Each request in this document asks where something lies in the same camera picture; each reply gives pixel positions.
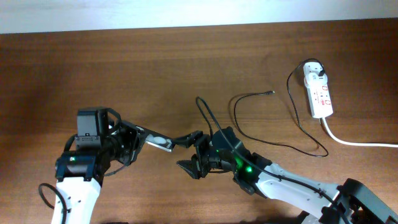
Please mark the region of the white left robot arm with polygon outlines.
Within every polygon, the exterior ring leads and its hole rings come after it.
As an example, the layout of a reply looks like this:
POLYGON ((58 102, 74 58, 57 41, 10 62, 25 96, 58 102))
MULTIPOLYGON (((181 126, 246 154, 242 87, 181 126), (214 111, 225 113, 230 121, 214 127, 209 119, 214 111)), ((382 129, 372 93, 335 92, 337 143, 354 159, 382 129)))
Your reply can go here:
POLYGON ((77 133, 55 163, 57 180, 52 223, 89 223, 111 161, 132 164, 144 143, 142 128, 111 108, 77 112, 77 133))

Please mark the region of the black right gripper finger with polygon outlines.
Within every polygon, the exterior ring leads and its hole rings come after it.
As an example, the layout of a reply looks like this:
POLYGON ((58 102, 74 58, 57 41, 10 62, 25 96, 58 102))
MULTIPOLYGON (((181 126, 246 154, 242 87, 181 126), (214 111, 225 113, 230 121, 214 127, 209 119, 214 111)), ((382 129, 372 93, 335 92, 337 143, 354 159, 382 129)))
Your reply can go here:
POLYGON ((177 165, 181 167, 191 178, 200 179, 201 173, 198 170, 197 159, 177 161, 177 165))
POLYGON ((203 136, 202 131, 194 131, 188 135, 181 136, 179 138, 173 138, 172 143, 174 145, 183 146, 189 148, 194 145, 203 136))

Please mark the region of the black Galaxy smartphone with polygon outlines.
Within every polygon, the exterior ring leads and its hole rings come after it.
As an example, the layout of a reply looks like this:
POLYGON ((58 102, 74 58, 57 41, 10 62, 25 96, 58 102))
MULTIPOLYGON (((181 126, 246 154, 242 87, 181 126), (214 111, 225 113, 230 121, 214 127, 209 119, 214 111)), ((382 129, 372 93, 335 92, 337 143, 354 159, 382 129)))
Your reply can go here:
POLYGON ((149 133, 145 138, 146 143, 157 147, 161 150, 172 152, 175 144, 169 137, 163 136, 159 133, 149 133))

